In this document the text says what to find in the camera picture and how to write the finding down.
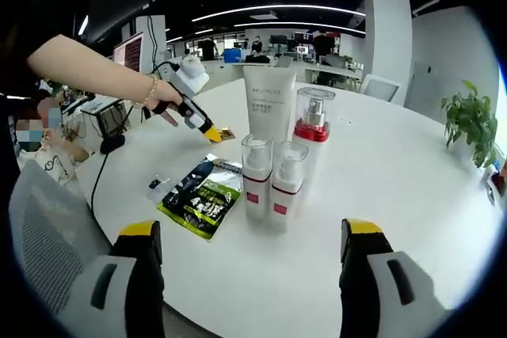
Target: red label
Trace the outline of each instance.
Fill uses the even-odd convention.
[[[259,203],[259,196],[257,194],[246,192],[246,199],[253,203]]]
[[[278,203],[275,203],[275,207],[273,208],[273,210],[276,213],[280,213],[280,214],[283,214],[283,215],[287,214],[287,208],[285,206],[279,205]]]

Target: spray bottle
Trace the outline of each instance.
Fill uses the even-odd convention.
[[[305,183],[310,187],[324,155],[331,126],[327,118],[335,93],[324,89],[304,87],[298,90],[296,120],[292,141],[308,148],[305,161]]]
[[[289,219],[294,218],[299,192],[303,186],[303,163],[308,148],[294,142],[282,142],[271,184],[269,221],[277,230],[287,231]]]
[[[269,205],[273,141],[256,140],[248,135],[241,141],[241,148],[246,214],[260,220],[266,216]]]

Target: green leaves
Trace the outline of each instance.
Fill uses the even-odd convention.
[[[474,84],[470,81],[467,81],[466,79],[462,79],[462,81],[465,84],[465,86],[467,87],[467,89],[469,89],[470,91],[473,91],[474,95],[477,97],[478,91],[477,91],[477,88],[474,86]]]
[[[495,160],[494,137],[498,125],[494,115],[491,115],[491,99],[488,97],[479,99],[478,90],[470,81],[463,80],[463,84],[471,91],[466,98],[457,93],[451,99],[442,99],[440,103],[440,108],[445,108],[447,115],[446,146],[449,147],[451,142],[454,143],[466,135],[467,144],[475,145],[473,156],[475,165],[488,166]]]

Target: ceiling light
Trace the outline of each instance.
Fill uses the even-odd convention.
[[[267,21],[265,23],[245,23],[245,24],[236,24],[235,27],[250,27],[251,25],[311,25],[314,27],[323,27],[323,28],[335,28],[335,29],[343,29],[344,31],[350,31],[355,33],[360,33],[362,35],[366,35],[366,32],[358,31],[352,28],[346,27],[338,27],[337,25],[328,25],[328,24],[319,24],[319,23],[304,23],[298,21]]]
[[[204,31],[196,32],[196,35],[200,35],[201,33],[211,32],[212,30],[213,30],[213,28],[211,28],[211,29],[205,29]]]
[[[81,28],[79,29],[78,35],[82,35],[85,32],[87,25],[88,25],[88,15],[86,15],[85,20],[82,21]]]
[[[198,17],[197,19],[193,19],[192,21],[200,21],[200,20],[208,19],[209,17],[226,15],[228,13],[235,13],[235,12],[242,12],[242,11],[252,11],[254,9],[268,9],[268,8],[310,8],[310,9],[323,9],[325,11],[336,11],[336,12],[343,12],[343,13],[351,13],[352,15],[358,15],[358,16],[362,16],[362,17],[366,16],[362,12],[351,11],[350,9],[342,9],[342,8],[335,8],[335,7],[312,6],[312,5],[308,5],[308,4],[273,4],[271,6],[255,6],[255,7],[230,9],[228,11],[223,11],[223,12],[218,12],[218,13],[212,13],[211,15],[207,15],[207,16],[203,16],[203,17]]]
[[[183,36],[176,37],[175,39],[167,40],[166,43],[172,43],[173,41],[181,40]]]

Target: blue box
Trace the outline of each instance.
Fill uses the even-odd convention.
[[[225,63],[240,63],[241,49],[226,49],[223,51],[223,61]]]

